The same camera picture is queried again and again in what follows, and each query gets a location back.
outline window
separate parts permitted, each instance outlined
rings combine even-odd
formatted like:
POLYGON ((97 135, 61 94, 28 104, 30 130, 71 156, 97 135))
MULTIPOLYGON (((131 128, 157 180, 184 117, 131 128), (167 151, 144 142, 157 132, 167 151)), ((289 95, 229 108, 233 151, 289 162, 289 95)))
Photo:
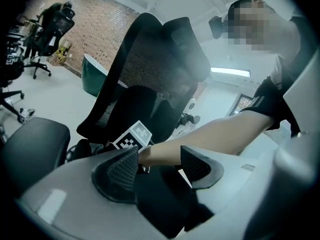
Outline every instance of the window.
POLYGON ((248 107, 250 103, 252 102, 253 98, 241 94, 237 102, 235 103, 233 109, 231 110, 231 113, 229 116, 236 115, 240 112, 240 110, 248 107))

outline chair armrest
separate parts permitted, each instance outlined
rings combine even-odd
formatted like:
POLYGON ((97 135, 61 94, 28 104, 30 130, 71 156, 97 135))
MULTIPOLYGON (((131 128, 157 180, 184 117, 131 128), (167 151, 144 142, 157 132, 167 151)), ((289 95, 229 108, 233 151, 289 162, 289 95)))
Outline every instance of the chair armrest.
POLYGON ((40 117, 28 121, 8 139, 0 159, 16 197, 64 164, 69 141, 68 127, 40 117))

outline white wall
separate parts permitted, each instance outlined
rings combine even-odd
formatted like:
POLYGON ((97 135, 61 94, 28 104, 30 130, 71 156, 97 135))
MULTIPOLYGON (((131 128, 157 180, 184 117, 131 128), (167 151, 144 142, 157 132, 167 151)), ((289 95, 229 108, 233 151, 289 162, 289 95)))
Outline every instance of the white wall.
POLYGON ((275 150, 277 149, 277 147, 277 143, 275 143, 271 138, 262 133, 244 149, 240 156, 257 159, 262 153, 275 150))
POLYGON ((235 102, 238 92, 219 87, 207 87, 196 101, 196 105, 190 111, 193 116, 201 119, 196 125, 199 128, 210 121, 223 118, 235 102))
MULTIPOLYGON (((190 111, 193 116, 201 117, 196 128, 212 120, 227 116, 238 97, 239 92, 228 88, 227 85, 223 88, 214 86, 204 89, 195 107, 190 111)), ((257 159, 261 153, 274 150, 277 147, 278 144, 262 133, 244 149, 241 156, 257 159)))

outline chair base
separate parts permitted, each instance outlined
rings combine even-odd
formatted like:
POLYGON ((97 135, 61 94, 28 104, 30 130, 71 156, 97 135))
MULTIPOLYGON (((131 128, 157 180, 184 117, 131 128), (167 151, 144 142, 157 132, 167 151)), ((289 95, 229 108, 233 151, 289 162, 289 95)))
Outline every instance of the chair base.
POLYGON ((51 77, 51 71, 48 69, 48 66, 46 64, 40 63, 40 58, 38 59, 37 62, 31 62, 30 64, 24 66, 24 68, 32 68, 32 67, 35 67, 35 70, 34 70, 34 73, 33 73, 33 79, 37 78, 36 72, 37 72, 38 68, 49 72, 49 77, 51 77))
POLYGON ((22 90, 15 90, 15 91, 8 91, 3 92, 3 90, 0 90, 0 105, 4 106, 7 110, 11 111, 17 116, 17 120, 21 123, 21 117, 20 113, 14 109, 13 106, 11 106, 9 103, 5 101, 6 98, 12 97, 14 95, 20 94, 20 98, 23 100, 25 97, 25 94, 22 92, 22 90))

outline forearm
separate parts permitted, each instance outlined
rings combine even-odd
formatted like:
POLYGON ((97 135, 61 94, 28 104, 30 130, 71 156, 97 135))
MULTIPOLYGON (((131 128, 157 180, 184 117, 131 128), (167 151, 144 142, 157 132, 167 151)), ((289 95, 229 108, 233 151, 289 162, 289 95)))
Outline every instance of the forearm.
POLYGON ((271 117, 252 111, 213 120, 199 129, 174 140, 149 147, 139 156, 145 166, 180 165, 181 146, 234 155, 273 124, 271 117))

